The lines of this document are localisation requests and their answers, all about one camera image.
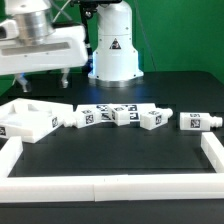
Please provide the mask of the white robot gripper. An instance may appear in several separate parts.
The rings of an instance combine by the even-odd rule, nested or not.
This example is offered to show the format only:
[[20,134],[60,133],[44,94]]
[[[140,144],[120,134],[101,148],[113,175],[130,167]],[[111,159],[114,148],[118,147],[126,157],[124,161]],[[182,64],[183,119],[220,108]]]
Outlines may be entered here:
[[68,87],[72,67],[88,60],[82,25],[54,28],[50,0],[4,0],[6,20],[0,23],[0,75],[15,74],[24,92],[32,90],[23,73],[61,69]]

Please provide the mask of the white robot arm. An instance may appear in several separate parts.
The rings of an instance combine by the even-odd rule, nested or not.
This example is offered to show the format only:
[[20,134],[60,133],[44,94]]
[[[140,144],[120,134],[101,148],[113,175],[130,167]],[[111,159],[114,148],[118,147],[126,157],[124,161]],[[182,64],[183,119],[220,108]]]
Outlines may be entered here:
[[92,50],[87,24],[59,23],[51,14],[53,0],[4,0],[7,18],[0,22],[0,76],[12,75],[28,90],[24,74],[62,72],[68,86],[74,67],[88,65],[89,80],[107,87],[125,87],[139,80],[138,51],[132,44],[132,10],[123,0],[67,0],[80,6],[86,19],[98,14],[98,47]]

